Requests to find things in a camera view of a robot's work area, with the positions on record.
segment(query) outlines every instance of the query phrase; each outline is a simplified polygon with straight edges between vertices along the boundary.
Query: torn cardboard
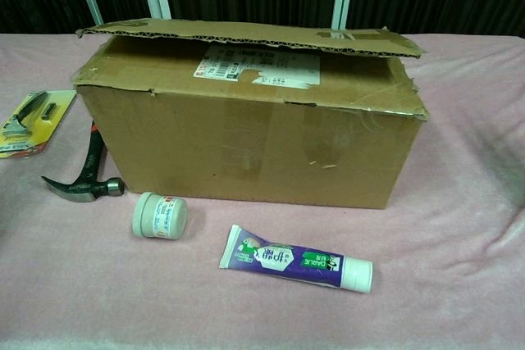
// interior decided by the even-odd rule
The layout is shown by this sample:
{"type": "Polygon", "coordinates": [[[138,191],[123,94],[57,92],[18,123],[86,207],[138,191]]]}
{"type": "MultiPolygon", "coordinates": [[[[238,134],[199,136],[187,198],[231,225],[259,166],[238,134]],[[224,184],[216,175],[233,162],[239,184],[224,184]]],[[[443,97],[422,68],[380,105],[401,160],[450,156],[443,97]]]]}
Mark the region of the torn cardboard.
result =
{"type": "Polygon", "coordinates": [[[114,34],[74,84],[134,192],[384,207],[428,118],[398,58],[418,47],[386,30],[143,19],[82,33],[114,34]]]}

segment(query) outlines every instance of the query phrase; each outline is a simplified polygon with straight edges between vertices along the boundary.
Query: pink tablecloth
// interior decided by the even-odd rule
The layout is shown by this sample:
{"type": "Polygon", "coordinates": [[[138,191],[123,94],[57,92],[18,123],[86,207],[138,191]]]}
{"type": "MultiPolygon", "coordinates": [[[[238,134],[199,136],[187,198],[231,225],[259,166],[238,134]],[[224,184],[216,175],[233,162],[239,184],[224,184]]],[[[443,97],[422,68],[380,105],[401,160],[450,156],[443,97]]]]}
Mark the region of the pink tablecloth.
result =
{"type": "MultiPolygon", "coordinates": [[[[79,173],[77,99],[44,153],[0,161],[0,348],[525,347],[525,41],[410,38],[431,120],[384,211],[190,198],[179,241],[138,239],[136,194],[79,204],[39,179],[79,173]],[[372,292],[219,270],[234,223],[372,260],[372,292]]],[[[0,118],[30,90],[70,89],[105,39],[0,35],[0,118]]]]}

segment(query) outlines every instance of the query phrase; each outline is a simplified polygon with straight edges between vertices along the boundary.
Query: box flap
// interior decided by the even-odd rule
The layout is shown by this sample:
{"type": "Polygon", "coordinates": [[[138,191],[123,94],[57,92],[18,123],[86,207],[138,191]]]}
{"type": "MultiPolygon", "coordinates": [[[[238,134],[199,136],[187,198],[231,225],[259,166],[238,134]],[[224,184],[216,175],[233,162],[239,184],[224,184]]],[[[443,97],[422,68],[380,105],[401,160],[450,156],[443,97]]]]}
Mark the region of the box flap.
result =
{"type": "Polygon", "coordinates": [[[420,57],[411,40],[388,30],[331,30],[204,20],[124,20],[79,30],[147,38],[192,39],[219,43],[256,43],[271,47],[317,49],[344,55],[420,57]]]}
{"type": "MultiPolygon", "coordinates": [[[[244,70],[236,81],[196,78],[194,72],[210,45],[200,41],[113,36],[79,70],[73,83],[152,94],[304,104],[416,116],[424,120],[428,117],[413,81],[397,57],[343,57],[314,52],[319,57],[319,83],[296,89],[254,83],[260,70],[253,69],[244,70]]],[[[312,54],[303,50],[279,51],[312,54]]]]}

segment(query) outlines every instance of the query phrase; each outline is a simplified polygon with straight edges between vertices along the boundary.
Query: small jar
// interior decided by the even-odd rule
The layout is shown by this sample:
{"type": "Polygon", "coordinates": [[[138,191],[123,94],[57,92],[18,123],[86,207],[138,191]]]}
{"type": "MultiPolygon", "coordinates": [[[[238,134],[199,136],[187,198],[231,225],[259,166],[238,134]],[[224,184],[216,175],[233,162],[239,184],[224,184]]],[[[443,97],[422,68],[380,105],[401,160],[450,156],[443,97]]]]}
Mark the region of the small jar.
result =
{"type": "Polygon", "coordinates": [[[181,198],[142,193],[133,213],[133,234],[138,237],[178,239],[186,227],[188,205],[181,198]]]}

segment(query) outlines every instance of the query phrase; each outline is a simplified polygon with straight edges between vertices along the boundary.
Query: toothpaste tube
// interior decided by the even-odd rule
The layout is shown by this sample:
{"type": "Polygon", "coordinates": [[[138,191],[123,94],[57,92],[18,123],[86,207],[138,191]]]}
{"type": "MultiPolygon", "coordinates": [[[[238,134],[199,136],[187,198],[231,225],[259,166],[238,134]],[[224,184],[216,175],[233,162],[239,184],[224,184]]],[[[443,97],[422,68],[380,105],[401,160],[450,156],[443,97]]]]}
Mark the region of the toothpaste tube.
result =
{"type": "Polygon", "coordinates": [[[370,293],[372,262],[301,246],[271,243],[232,225],[220,268],[249,270],[336,289],[370,293]]]}

